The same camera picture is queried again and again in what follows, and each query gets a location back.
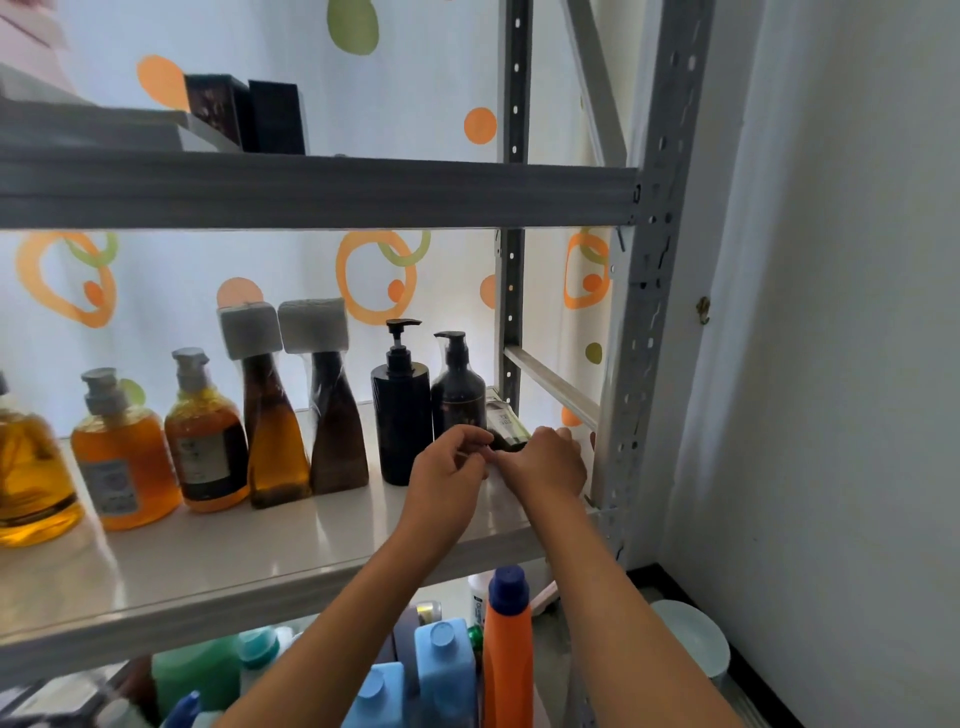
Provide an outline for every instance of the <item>orange dot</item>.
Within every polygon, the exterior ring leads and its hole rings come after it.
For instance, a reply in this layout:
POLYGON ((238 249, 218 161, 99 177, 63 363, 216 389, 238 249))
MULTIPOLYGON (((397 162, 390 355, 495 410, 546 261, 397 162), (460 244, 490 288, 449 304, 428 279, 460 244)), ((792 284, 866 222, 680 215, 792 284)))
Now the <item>orange dot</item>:
POLYGON ((603 279, 597 276, 595 273, 584 276, 584 290, 588 293, 596 293, 600 290, 600 286, 602 285, 603 279))
POLYGON ((496 308, 496 276, 487 276, 480 283, 480 300, 488 308, 496 308))
POLYGON ((100 306, 104 304, 104 289, 100 287, 99 283, 88 280, 84 283, 84 293, 86 294, 86 299, 97 308, 100 308, 100 306))
POLYGON ((173 61, 162 56, 144 56, 136 65, 136 77, 158 104, 167 109, 190 111, 183 71, 173 61))
POLYGON ((576 427, 584 422, 566 407, 560 410, 560 421, 567 427, 576 427))
POLYGON ((474 144, 486 144, 496 136, 496 116, 487 107, 477 107, 464 119, 464 133, 474 144))
POLYGON ((403 291, 406 290, 406 286, 403 285, 403 281, 399 279, 393 279, 390 281, 390 285, 387 286, 387 295, 390 296, 390 300, 396 303, 403 298, 403 291))
POLYGON ((227 279, 217 291, 217 308, 263 301, 263 291, 250 279, 227 279))

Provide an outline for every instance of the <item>orange bottle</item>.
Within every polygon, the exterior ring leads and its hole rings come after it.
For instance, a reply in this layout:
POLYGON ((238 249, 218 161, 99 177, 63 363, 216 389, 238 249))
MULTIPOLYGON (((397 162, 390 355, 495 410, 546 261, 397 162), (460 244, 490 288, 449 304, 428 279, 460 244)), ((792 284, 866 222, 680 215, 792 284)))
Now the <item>orange bottle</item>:
POLYGON ((90 388, 90 416, 73 430, 70 447, 104 529, 137 528, 174 511, 182 498, 160 418, 128 404, 115 369, 91 369, 81 379, 90 388))
POLYGON ((532 728, 534 629, 520 567, 493 573, 483 636, 484 728, 532 728))

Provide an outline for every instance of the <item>wall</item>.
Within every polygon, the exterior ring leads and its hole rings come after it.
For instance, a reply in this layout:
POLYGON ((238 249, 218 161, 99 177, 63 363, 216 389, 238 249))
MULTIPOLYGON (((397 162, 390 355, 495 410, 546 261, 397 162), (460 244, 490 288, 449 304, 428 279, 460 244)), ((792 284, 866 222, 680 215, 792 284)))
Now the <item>wall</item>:
POLYGON ((958 24, 761 27, 660 560, 808 728, 960 723, 958 24))

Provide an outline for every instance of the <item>hand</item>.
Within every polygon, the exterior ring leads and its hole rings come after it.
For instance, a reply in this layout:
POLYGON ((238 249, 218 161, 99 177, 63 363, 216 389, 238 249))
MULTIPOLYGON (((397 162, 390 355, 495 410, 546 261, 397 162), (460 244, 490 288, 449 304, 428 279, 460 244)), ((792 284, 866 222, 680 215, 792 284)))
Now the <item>hand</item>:
POLYGON ((578 497, 587 482, 580 444, 566 427, 538 427, 520 452, 495 455, 503 479, 524 508, 542 497, 578 497))
POLYGON ((397 531, 427 543, 436 558, 453 548, 477 507, 480 483, 493 461, 487 430, 456 425, 414 460, 397 531))

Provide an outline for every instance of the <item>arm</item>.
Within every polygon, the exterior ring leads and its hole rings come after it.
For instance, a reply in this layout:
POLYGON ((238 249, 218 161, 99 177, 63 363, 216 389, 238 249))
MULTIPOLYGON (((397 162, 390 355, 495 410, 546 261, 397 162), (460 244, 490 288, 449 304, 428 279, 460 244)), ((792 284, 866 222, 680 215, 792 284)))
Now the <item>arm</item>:
POLYGON ((417 457, 394 533, 218 726, 341 724, 400 613, 467 529, 491 439, 459 425, 417 457))
POLYGON ((598 724, 740 726, 590 523, 570 431, 539 427, 522 451, 496 455, 550 561, 598 724))

